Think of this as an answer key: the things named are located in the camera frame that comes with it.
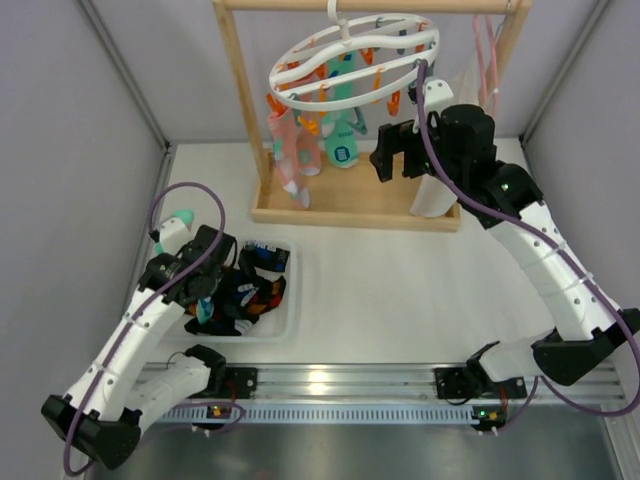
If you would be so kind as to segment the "pink sock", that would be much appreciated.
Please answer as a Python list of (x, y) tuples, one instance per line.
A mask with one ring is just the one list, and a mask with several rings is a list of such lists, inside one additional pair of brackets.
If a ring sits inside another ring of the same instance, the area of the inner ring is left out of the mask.
[(317, 136), (320, 130), (318, 116), (313, 112), (294, 110), (294, 120), (298, 128), (296, 148), (298, 166), (302, 175), (318, 175), (322, 168)]
[(290, 109), (268, 116), (272, 138), (274, 166), (278, 179), (290, 199), (300, 208), (309, 209), (311, 197), (298, 169), (297, 127)]

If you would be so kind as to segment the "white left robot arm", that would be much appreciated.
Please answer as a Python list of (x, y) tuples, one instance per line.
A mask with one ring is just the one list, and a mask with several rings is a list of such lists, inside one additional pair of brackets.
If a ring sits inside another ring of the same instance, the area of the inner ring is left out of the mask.
[(144, 433), (171, 409), (227, 379), (226, 360), (201, 344), (144, 385), (137, 380), (149, 356), (187, 310), (209, 300), (223, 276), (235, 238), (202, 225), (183, 245), (148, 261), (122, 320), (81, 378), (51, 394), (41, 413), (67, 450), (109, 470), (123, 465)]

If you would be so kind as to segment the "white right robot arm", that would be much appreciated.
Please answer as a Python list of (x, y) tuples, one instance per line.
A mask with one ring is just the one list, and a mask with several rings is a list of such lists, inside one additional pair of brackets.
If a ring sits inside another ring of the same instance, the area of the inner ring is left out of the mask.
[(379, 179), (391, 179), (398, 153), (404, 176), (437, 179), (512, 256), (554, 322), (534, 337), (485, 345), (467, 360), (467, 375), (480, 386), (533, 375), (570, 386), (624, 344), (637, 353), (638, 310), (597, 286), (529, 173), (498, 159), (493, 119), (477, 105), (452, 104), (449, 86), (435, 77), (410, 90), (416, 118), (379, 129), (370, 157)]

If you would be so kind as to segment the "mint green sock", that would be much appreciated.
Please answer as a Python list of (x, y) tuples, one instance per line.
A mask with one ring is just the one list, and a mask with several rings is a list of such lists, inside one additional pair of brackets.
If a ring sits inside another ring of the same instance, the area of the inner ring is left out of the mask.
[(155, 252), (176, 255), (192, 239), (193, 221), (194, 211), (189, 209), (175, 211), (166, 218), (158, 229), (159, 239), (154, 243)]
[[(355, 69), (352, 52), (341, 54), (328, 62), (331, 77), (351, 73)], [(350, 168), (358, 161), (359, 151), (355, 131), (349, 122), (355, 120), (352, 110), (334, 110), (322, 118), (322, 136), (329, 162), (338, 168)]]

